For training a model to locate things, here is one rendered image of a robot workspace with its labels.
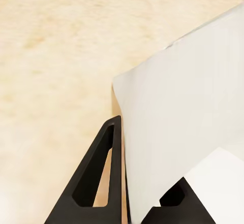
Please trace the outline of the paper coffee filter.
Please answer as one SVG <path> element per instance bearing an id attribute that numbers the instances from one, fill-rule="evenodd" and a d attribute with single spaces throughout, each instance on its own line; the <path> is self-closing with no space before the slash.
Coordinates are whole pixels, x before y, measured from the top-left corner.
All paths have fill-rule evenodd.
<path id="1" fill-rule="evenodd" d="M 216 224 L 244 224 L 244 2 L 112 78 L 128 224 L 182 177 Z"/>

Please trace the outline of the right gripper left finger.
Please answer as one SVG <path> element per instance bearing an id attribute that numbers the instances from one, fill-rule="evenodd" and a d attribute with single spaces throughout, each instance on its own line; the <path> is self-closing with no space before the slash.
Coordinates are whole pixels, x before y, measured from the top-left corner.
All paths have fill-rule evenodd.
<path id="1" fill-rule="evenodd" d="M 94 207 L 111 148 L 108 204 Z M 121 224 L 121 115 L 103 124 L 44 224 Z"/>

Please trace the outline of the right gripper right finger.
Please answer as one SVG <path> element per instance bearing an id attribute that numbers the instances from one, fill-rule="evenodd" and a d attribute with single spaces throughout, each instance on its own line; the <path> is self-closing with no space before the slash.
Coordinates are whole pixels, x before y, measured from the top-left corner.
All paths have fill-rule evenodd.
<path id="1" fill-rule="evenodd" d="M 216 224 L 184 177 L 159 201 L 141 224 Z"/>

